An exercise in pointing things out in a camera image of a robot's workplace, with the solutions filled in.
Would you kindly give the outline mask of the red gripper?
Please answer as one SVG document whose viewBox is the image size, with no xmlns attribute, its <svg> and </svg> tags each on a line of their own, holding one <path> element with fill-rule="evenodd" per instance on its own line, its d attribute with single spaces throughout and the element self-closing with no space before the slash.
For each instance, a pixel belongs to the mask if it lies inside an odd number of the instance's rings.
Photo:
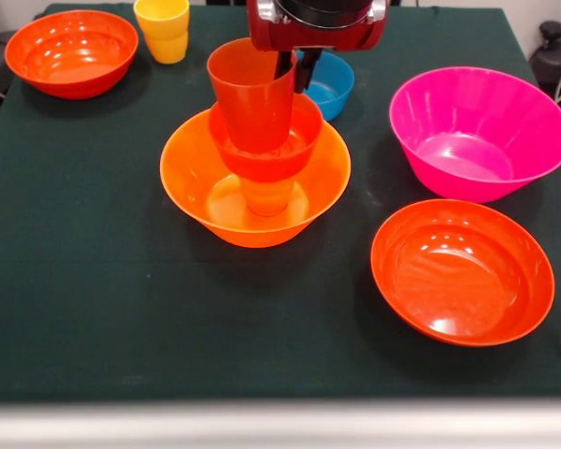
<svg viewBox="0 0 561 449">
<path fill-rule="evenodd" d="M 321 49 L 371 49 L 387 20 L 385 1 L 249 1 L 247 10 L 253 45 L 278 51 L 274 79 L 295 78 L 296 94 L 309 88 Z"/>
</svg>

